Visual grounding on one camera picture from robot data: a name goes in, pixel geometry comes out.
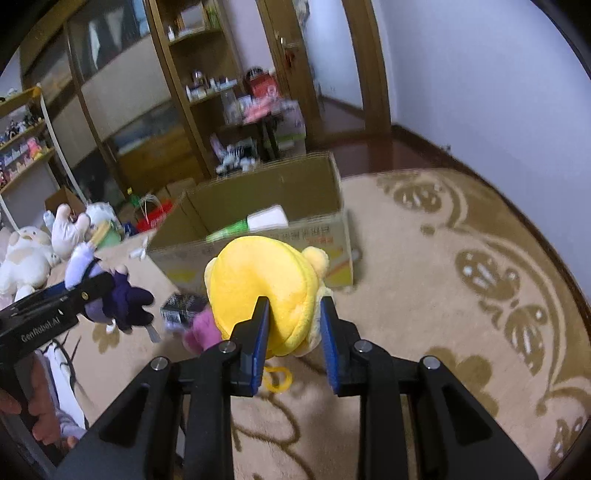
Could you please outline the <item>person's left hand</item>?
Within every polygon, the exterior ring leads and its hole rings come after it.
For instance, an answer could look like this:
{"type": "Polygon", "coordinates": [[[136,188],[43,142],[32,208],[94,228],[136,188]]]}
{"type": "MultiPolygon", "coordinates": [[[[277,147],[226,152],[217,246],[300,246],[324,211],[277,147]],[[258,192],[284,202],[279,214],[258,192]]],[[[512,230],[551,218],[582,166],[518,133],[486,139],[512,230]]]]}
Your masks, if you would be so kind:
{"type": "Polygon", "coordinates": [[[74,436],[69,436],[66,439],[61,437],[60,425],[50,396],[45,371],[36,356],[33,357],[30,382],[32,396],[27,409],[36,419],[32,427],[33,438],[44,445],[59,444],[62,448],[71,450],[77,445],[78,439],[74,436]]]}

